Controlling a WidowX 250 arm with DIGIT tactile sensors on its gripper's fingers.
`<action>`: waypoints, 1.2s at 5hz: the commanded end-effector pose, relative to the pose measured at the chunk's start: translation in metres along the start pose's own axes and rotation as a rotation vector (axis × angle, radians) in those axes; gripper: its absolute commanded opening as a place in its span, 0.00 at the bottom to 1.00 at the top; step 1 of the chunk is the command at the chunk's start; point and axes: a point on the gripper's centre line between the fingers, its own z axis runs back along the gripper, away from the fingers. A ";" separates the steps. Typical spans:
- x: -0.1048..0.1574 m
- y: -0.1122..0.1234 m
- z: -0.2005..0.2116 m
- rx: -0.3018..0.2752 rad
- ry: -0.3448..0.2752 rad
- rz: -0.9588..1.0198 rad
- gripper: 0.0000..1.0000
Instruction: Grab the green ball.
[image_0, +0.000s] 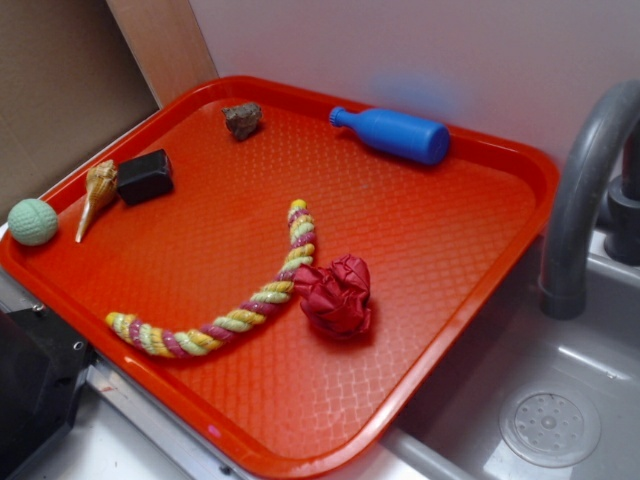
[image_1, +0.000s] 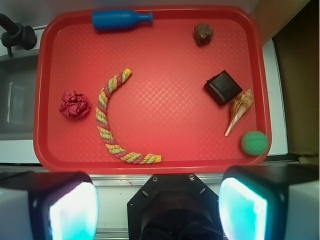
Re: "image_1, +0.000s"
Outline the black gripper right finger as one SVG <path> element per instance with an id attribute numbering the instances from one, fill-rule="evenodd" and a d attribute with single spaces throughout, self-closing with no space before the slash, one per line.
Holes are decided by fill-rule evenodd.
<path id="1" fill-rule="evenodd" d="M 318 240 L 320 170 L 313 164 L 235 165 L 218 193 L 229 240 Z"/>

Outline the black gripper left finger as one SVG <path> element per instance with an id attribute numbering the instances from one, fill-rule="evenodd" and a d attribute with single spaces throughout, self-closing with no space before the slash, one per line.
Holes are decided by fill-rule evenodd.
<path id="1" fill-rule="evenodd" d="M 99 218 L 98 190 L 77 172 L 2 172 L 2 240 L 92 240 Z"/>

